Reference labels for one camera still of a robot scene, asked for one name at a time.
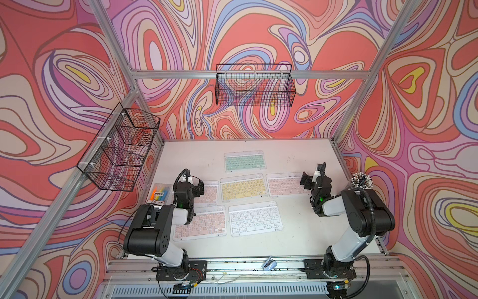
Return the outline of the pink keyboard front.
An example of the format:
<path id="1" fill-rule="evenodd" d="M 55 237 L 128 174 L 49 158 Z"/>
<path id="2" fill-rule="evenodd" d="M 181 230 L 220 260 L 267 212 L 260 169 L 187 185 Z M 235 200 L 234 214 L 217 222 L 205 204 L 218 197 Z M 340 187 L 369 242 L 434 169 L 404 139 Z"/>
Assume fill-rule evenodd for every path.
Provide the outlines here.
<path id="1" fill-rule="evenodd" d="M 227 235 L 225 206 L 210 206 L 195 210 L 190 224 L 174 227 L 174 241 L 187 241 Z"/>

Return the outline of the yellow keyboard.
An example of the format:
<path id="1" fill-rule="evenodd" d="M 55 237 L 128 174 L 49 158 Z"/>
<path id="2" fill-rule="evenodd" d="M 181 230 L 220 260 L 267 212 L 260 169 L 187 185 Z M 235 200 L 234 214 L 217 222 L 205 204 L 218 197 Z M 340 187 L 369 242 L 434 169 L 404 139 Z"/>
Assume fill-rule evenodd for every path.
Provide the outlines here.
<path id="1" fill-rule="evenodd" d="M 220 189 L 225 203 L 268 195 L 265 177 L 261 173 L 223 178 L 220 180 Z"/>

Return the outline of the white keyboard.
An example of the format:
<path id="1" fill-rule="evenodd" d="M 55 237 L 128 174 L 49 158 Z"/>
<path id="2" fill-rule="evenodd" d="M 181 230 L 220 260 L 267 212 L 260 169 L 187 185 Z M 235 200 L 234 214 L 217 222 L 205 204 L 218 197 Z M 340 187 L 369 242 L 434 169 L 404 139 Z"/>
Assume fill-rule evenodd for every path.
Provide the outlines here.
<path id="1" fill-rule="evenodd" d="M 283 230 L 276 201 L 230 206 L 228 212 L 233 237 Z"/>

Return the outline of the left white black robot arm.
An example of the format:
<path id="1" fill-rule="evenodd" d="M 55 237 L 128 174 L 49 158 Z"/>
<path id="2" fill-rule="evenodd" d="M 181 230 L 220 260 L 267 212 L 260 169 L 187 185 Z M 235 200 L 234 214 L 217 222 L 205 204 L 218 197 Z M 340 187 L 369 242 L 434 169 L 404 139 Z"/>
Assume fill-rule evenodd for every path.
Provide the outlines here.
<path id="1" fill-rule="evenodd" d="M 195 216 L 195 199 L 204 195 L 204 182 L 194 184 L 196 177 L 185 168 L 173 184 L 173 203 L 141 205 L 128 228 L 123 241 L 127 254 L 149 257 L 160 265 L 189 270 L 187 251 L 173 244 L 173 227 L 189 225 Z"/>

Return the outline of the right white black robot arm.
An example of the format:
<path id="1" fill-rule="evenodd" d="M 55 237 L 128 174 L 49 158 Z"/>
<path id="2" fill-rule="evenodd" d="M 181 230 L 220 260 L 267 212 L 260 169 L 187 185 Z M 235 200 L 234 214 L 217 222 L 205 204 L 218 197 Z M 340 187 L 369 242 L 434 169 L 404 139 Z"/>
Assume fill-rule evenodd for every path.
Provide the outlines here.
<path id="1" fill-rule="evenodd" d="M 304 172 L 299 184 L 311 192 L 309 201 L 317 216 L 347 216 L 348 228 L 339 241 L 327 248 L 321 262 L 322 271 L 330 277 L 351 268 L 377 236 L 395 228 L 395 218 L 373 190 L 373 181 L 368 174 L 353 174 L 351 186 L 333 196 L 332 179 L 326 176 L 326 163 L 322 163 L 317 165 L 313 175 Z"/>

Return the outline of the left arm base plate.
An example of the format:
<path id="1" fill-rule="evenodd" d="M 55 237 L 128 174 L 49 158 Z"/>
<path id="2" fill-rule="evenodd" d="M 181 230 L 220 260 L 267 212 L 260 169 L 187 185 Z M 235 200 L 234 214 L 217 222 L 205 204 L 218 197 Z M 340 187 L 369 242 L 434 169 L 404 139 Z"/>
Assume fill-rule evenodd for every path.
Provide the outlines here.
<path id="1" fill-rule="evenodd" d="M 178 267 L 167 267 L 161 263 L 151 269 L 158 282 L 201 282 L 207 276 L 207 261 L 193 260 L 183 262 Z"/>

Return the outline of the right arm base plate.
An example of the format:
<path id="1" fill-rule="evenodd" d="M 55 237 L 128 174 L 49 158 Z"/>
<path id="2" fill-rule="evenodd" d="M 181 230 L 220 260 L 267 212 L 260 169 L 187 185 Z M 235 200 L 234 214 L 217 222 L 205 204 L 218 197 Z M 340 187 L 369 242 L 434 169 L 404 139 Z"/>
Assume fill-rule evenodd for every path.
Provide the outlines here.
<path id="1" fill-rule="evenodd" d="M 305 259 L 299 269 L 308 279 L 353 280 L 357 277 L 353 262 L 338 262 L 323 259 Z"/>

